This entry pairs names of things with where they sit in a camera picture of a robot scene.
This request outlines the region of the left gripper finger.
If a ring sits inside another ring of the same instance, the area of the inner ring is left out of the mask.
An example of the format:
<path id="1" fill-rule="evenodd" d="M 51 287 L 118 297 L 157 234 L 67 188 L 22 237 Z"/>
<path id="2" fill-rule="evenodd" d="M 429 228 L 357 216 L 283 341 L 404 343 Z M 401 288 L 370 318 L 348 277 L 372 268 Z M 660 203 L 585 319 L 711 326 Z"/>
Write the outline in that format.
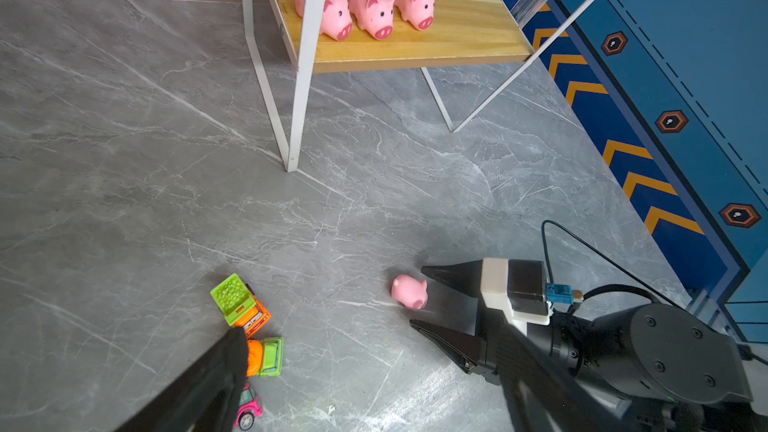
<path id="1" fill-rule="evenodd" d="M 248 346 L 240 328 L 228 330 L 120 431 L 231 431 L 245 387 Z"/>

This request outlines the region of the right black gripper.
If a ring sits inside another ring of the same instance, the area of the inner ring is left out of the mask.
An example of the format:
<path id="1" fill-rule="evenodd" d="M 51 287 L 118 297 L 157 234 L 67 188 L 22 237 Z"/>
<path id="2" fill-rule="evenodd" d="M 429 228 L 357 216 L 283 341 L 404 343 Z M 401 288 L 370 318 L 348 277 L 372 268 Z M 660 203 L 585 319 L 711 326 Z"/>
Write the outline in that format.
<path id="1" fill-rule="evenodd" d="M 472 298 L 481 296 L 483 261 L 421 267 L 421 273 Z M 475 335 L 423 320 L 411 319 L 410 327 L 432 341 L 463 372 L 478 374 L 491 384 L 500 384 L 500 372 L 517 360 L 530 365 L 528 349 L 536 348 L 555 366 L 576 377 L 576 339 L 568 330 L 569 317 L 555 311 L 548 325 L 522 323 L 522 330 L 509 324 L 501 311 L 479 306 Z"/>

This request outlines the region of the green orange dump truck toy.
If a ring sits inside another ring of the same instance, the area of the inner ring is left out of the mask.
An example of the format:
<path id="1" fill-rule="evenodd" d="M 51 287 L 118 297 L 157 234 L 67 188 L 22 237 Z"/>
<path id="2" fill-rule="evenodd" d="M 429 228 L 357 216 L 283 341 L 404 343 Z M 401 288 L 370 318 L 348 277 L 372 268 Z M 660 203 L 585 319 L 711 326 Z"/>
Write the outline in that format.
<path id="1" fill-rule="evenodd" d="M 240 327 L 252 339 L 271 319 L 271 313 L 255 297 L 237 273 L 214 287 L 210 295 L 230 327 Z"/>

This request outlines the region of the white frame wooden shelf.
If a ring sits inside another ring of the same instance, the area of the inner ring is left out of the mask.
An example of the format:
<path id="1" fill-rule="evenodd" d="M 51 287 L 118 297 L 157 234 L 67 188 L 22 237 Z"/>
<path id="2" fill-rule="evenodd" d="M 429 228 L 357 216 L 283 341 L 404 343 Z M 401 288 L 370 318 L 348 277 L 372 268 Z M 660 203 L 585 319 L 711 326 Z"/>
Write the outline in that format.
<path id="1" fill-rule="evenodd" d="M 522 31 L 547 1 L 268 0 L 296 75 L 283 123 L 257 45 L 254 0 L 242 0 L 245 39 L 284 169 L 299 166 L 314 75 L 508 63 L 523 72 L 551 45 L 530 44 Z"/>

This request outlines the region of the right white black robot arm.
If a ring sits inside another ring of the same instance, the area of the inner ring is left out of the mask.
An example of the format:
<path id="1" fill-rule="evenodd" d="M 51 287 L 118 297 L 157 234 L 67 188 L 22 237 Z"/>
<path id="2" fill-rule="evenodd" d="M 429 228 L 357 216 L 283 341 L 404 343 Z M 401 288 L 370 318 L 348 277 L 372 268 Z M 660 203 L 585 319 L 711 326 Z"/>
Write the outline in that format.
<path id="1" fill-rule="evenodd" d="M 519 431 L 763 431 L 747 366 L 758 357 L 652 294 L 593 320 L 585 293 L 548 281 L 536 260 L 425 266 L 477 300 L 475 330 L 412 327 L 463 372 L 503 389 Z"/>

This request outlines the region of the pink toy truck left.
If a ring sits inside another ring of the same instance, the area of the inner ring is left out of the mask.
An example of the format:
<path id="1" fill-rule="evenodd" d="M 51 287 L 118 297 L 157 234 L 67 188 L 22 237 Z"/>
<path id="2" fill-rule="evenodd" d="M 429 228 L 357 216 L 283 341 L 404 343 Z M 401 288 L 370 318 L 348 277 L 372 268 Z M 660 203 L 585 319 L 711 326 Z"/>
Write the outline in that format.
<path id="1" fill-rule="evenodd" d="M 234 427 L 241 431 L 249 431 L 255 420 L 263 415 L 263 409 L 258 401 L 258 395 L 254 392 L 249 382 L 244 386 L 240 395 L 239 409 Z"/>

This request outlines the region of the orange green mixer truck toy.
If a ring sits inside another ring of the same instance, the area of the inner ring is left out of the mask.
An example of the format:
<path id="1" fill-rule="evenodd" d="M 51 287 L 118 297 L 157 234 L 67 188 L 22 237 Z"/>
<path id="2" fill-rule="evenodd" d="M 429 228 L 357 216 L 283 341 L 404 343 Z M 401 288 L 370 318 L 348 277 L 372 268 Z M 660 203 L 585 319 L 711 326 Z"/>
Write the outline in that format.
<path id="1" fill-rule="evenodd" d="M 263 340 L 248 340 L 248 377 L 277 377 L 282 373 L 284 339 L 269 337 Z"/>

